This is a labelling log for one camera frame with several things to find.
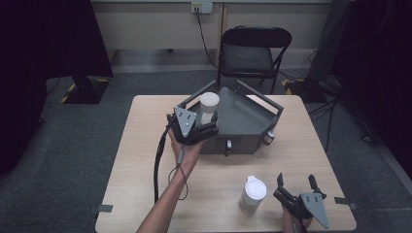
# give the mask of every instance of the human arm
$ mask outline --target human arm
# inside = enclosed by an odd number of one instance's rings
[[[186,179],[189,178],[194,166],[196,165],[201,147],[204,144],[204,142],[200,142],[193,146],[182,147],[182,145],[176,141],[172,130],[169,130],[168,134],[175,154],[175,159],[177,160],[180,150],[184,150],[184,157],[180,168],[176,169],[169,185],[166,187],[138,228],[138,233],[167,232],[178,203],[179,196],[185,186]]]
[[[284,233],[300,233],[301,232],[301,227],[300,227],[300,222],[299,219],[294,217],[291,212],[288,211],[283,205],[282,209],[284,211],[284,217],[283,217],[283,232]],[[309,219],[303,219],[302,224],[308,228],[309,225],[312,223],[312,217]]]

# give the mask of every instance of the table top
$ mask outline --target table top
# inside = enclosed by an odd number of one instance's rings
[[[189,196],[179,201],[169,232],[282,231],[282,207],[272,195],[281,172],[284,188],[295,196],[302,191],[312,192],[308,176],[315,176],[327,195],[324,202],[328,230],[356,228],[349,206],[334,202],[334,197],[344,195],[301,99],[293,95],[267,97],[284,107],[273,143],[262,145],[255,154],[201,154],[188,180]],[[102,203],[113,205],[113,210],[99,214],[97,232],[135,232],[153,206],[155,154],[167,124],[166,114],[171,114],[173,107],[186,98],[140,95],[133,99]],[[174,166],[167,138],[158,172],[159,195]],[[266,184],[267,194],[257,211],[248,215],[240,210],[238,202],[251,175]],[[309,230],[325,229],[314,220]]]

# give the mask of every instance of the dark fabric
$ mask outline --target dark fabric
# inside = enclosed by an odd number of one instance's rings
[[[412,178],[411,9],[409,0],[357,2],[333,73]]]
[[[113,73],[87,0],[2,0],[0,46],[1,174],[16,165],[35,130],[46,80]]]
[[[225,46],[223,49],[225,72],[272,74],[273,60],[270,49],[238,46]]]
[[[224,32],[222,44],[244,47],[282,48],[288,47],[292,35],[279,27],[236,26]]]
[[[355,3],[349,0],[332,0],[308,78],[318,82],[327,80],[352,4]]]

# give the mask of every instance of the chair backrest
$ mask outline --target chair backrest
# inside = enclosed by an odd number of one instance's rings
[[[292,35],[287,30],[269,26],[236,26],[223,33],[221,46],[284,48],[291,44]]]

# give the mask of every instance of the gray carpet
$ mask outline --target gray carpet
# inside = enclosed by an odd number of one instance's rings
[[[19,165],[0,177],[0,232],[95,232],[89,209],[103,200],[132,98],[192,94],[215,76],[216,71],[116,74],[99,105],[60,104],[72,83],[62,78]],[[235,79],[226,81],[233,85]],[[285,94],[280,81],[275,94]],[[262,88],[258,81],[245,82],[269,92],[269,81]],[[56,83],[48,81],[48,88]],[[310,112],[320,104],[305,106]],[[328,114],[314,125],[325,146]],[[362,125],[338,104],[326,153],[347,199],[358,205],[355,232],[409,232],[412,197],[363,135]]]

